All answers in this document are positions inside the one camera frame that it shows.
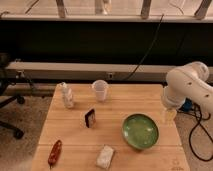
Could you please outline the blue object behind arm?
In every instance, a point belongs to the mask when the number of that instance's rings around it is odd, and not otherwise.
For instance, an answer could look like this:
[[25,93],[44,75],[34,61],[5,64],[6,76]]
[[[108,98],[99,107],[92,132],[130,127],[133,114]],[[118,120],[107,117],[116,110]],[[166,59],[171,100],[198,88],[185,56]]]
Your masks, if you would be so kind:
[[188,112],[192,109],[192,101],[190,99],[186,99],[184,104],[181,106],[180,110],[183,112]]

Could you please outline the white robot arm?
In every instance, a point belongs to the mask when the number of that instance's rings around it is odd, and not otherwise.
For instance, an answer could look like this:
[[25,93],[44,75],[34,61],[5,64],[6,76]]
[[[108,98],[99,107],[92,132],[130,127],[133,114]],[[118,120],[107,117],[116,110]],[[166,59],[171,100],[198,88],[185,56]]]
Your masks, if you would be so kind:
[[164,122],[170,124],[186,99],[213,114],[213,87],[206,83],[208,67],[199,61],[175,67],[166,74],[167,85],[163,88],[161,101],[164,106]]

